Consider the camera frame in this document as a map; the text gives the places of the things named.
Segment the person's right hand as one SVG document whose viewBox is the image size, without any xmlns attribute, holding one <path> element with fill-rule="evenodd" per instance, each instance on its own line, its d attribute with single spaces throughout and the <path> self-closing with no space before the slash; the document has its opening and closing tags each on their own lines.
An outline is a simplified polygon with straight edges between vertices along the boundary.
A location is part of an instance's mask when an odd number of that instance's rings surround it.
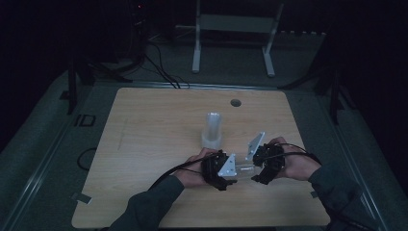
<svg viewBox="0 0 408 231">
<path fill-rule="evenodd" d="M 269 144 L 279 145 L 287 153 L 285 166 L 276 175 L 277 178 L 290 178 L 299 181 L 308 181 L 311 175 L 321 168 L 321 164 L 311 157 L 298 155 L 302 149 L 288 144 L 283 137 L 272 139 Z"/>
</svg>

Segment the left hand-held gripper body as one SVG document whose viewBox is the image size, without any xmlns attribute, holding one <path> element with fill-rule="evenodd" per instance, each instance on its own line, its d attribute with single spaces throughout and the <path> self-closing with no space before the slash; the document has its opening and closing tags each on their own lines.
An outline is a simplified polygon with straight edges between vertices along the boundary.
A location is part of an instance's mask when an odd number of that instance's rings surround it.
<svg viewBox="0 0 408 231">
<path fill-rule="evenodd" d="M 201 162 L 201 174 L 207 184 L 215 185 L 217 179 L 223 178 L 218 175 L 218 172 L 224 166 L 228 158 L 229 156 L 225 152 L 219 150 L 216 153 L 211 153 L 203 159 Z"/>
</svg>

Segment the grey tape piece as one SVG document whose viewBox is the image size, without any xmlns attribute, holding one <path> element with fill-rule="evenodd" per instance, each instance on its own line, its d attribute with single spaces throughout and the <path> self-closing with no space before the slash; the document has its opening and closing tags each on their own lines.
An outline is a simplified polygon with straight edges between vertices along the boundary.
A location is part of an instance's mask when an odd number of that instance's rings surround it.
<svg viewBox="0 0 408 231">
<path fill-rule="evenodd" d="M 80 192 L 75 192 L 70 198 L 77 202 L 82 202 L 85 204 L 91 203 L 91 197 Z"/>
</svg>

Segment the stack of clear plastic cups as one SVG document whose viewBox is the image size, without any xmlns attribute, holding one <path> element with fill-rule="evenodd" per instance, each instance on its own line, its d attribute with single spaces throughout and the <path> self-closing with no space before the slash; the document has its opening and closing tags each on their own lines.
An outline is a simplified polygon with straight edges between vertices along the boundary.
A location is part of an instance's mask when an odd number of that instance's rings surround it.
<svg viewBox="0 0 408 231">
<path fill-rule="evenodd" d="M 207 113 L 201 132 L 201 144 L 203 147 L 220 149 L 222 140 L 221 122 L 222 119 L 219 113 Z"/>
</svg>

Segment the person's left hand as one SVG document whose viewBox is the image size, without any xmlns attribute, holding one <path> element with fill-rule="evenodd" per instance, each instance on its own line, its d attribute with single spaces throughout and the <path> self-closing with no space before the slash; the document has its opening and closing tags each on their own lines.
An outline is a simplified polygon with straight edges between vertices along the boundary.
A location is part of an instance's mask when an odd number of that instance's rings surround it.
<svg viewBox="0 0 408 231">
<path fill-rule="evenodd" d="M 217 151 L 215 149 L 202 148 L 198 155 L 193 155 L 188 158 L 188 162 L 191 162 L 190 166 L 176 170 L 173 176 L 175 176 L 185 188 L 205 186 L 206 182 L 201 175 L 199 159 L 207 157 L 212 153 L 217 153 Z"/>
</svg>

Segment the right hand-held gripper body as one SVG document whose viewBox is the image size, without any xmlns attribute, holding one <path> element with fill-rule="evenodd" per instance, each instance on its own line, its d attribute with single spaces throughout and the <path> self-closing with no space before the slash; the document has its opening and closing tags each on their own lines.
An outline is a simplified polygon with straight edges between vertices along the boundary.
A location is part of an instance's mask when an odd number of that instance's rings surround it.
<svg viewBox="0 0 408 231">
<path fill-rule="evenodd" d="M 251 161 L 255 167 L 262 169 L 257 174 L 268 172 L 271 174 L 271 179 L 274 179 L 285 165 L 284 150 L 279 145 L 261 144 L 264 135 L 264 132 L 260 132 L 248 143 L 248 151 L 245 159 Z"/>
</svg>

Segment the white metal stand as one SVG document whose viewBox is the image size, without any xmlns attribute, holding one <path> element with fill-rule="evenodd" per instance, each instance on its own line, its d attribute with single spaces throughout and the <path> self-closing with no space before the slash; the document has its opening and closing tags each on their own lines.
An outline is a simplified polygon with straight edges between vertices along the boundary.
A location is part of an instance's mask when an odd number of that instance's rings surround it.
<svg viewBox="0 0 408 231">
<path fill-rule="evenodd" d="M 201 39 L 202 31 L 228 31 L 240 33 L 268 34 L 268 42 L 262 47 L 262 54 L 266 67 L 267 76 L 275 76 L 275 70 L 271 58 L 271 48 L 277 34 L 278 25 L 285 4 L 278 3 L 273 17 L 239 16 L 226 14 L 207 14 L 201 12 L 201 0 L 196 0 L 195 7 L 195 45 L 192 56 L 191 71 L 200 71 Z"/>
</svg>

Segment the black metal stand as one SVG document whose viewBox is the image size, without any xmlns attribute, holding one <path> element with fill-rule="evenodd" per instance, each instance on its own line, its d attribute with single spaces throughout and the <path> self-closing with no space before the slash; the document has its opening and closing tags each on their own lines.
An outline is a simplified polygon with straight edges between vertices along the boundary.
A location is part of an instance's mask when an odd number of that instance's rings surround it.
<svg viewBox="0 0 408 231">
<path fill-rule="evenodd" d="M 340 95 L 342 92 L 341 76 L 343 69 L 344 67 L 340 64 L 324 66 L 312 71 L 311 73 L 307 73 L 305 76 L 300 77 L 289 84 L 279 86 L 278 89 L 293 90 L 306 82 L 317 79 L 317 82 L 313 87 L 313 92 L 316 95 L 324 95 L 327 92 L 330 93 L 328 112 L 332 122 L 338 125 L 338 110 L 342 107 Z"/>
<path fill-rule="evenodd" d="M 77 105 L 77 79 L 80 79 L 83 85 L 91 86 L 95 82 L 89 64 L 86 61 L 72 59 L 68 63 L 68 111 L 71 115 Z"/>
</svg>

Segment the single clear plastic cup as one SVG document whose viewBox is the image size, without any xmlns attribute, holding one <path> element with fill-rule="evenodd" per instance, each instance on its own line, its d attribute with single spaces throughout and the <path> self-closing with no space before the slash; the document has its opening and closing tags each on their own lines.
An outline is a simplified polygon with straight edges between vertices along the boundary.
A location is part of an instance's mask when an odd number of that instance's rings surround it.
<svg viewBox="0 0 408 231">
<path fill-rule="evenodd" d="M 236 172 L 238 179 L 251 178 L 257 174 L 256 167 L 253 165 L 237 165 Z"/>
</svg>

